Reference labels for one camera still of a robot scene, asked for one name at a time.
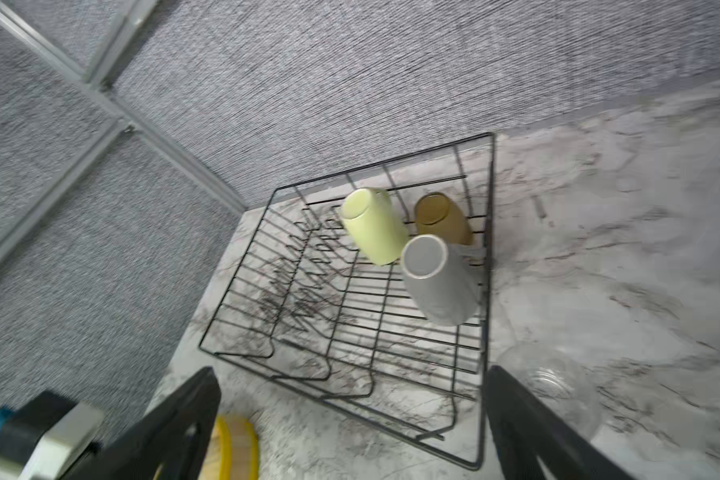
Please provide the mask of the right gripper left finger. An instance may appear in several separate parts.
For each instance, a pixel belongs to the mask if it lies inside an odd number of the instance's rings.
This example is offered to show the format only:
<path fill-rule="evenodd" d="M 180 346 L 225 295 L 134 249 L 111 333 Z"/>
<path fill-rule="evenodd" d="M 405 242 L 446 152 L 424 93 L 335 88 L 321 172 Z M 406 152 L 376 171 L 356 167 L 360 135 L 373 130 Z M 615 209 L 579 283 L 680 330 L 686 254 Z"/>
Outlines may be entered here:
<path fill-rule="evenodd" d="M 66 479 L 197 479 L 221 400 L 214 370 L 203 367 Z"/>

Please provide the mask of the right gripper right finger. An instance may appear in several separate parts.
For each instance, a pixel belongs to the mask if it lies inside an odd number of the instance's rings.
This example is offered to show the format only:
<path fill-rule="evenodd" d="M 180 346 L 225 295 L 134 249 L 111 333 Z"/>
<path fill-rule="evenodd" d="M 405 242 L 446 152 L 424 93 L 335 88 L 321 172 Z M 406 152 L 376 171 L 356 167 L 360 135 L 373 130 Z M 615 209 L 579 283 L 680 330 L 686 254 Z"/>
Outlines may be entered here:
<path fill-rule="evenodd" d="M 483 397 L 506 479 L 629 479 L 515 377 L 498 365 L 484 377 Z"/>

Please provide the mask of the clear glass cup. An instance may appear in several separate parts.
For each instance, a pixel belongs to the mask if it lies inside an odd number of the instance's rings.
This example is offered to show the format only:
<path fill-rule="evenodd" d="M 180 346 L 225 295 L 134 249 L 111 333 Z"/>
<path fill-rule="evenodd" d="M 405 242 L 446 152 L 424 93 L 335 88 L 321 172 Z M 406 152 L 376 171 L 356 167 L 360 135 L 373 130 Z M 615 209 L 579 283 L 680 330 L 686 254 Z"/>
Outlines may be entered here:
<path fill-rule="evenodd" d="M 504 351 L 496 364 L 584 439 L 594 438 L 602 410 L 594 384 L 576 361 L 545 345 L 520 343 Z"/>

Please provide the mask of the grey mug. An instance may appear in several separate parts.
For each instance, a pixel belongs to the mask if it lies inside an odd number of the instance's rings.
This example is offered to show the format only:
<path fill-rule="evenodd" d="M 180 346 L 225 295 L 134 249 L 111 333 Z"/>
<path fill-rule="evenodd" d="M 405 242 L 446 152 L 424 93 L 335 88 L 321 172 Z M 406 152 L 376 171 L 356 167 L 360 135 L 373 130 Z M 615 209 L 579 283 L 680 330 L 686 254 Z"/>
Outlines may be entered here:
<path fill-rule="evenodd" d="M 430 322 L 458 326 L 479 309 L 477 277 L 463 256 L 440 237 L 412 238 L 402 251 L 400 266 L 408 294 Z"/>

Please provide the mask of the black wire dish rack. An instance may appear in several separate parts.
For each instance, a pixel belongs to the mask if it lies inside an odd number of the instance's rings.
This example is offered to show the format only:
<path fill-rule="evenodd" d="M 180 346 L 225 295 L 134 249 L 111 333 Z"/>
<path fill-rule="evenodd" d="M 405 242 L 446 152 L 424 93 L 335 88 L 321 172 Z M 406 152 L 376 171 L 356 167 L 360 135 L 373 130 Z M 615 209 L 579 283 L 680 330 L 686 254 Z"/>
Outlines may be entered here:
<path fill-rule="evenodd" d="M 198 346 L 315 404 L 467 470 L 482 466 L 490 301 L 464 324 L 430 322 L 398 263 L 373 264 L 340 218 L 361 187 L 389 193 L 407 227 L 440 192 L 474 234 L 471 271 L 490 287 L 491 133 L 276 188 L 233 264 Z"/>

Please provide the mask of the light green mug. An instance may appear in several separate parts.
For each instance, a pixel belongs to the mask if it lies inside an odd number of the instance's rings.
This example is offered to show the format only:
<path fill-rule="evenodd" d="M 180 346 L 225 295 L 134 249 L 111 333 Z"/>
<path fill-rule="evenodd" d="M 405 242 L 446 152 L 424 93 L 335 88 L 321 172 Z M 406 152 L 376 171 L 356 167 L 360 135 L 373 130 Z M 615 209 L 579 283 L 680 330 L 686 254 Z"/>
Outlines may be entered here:
<path fill-rule="evenodd" d="M 397 261 L 409 239 L 402 217 L 384 189 L 354 190 L 341 205 L 340 219 L 359 251 L 378 266 Z"/>

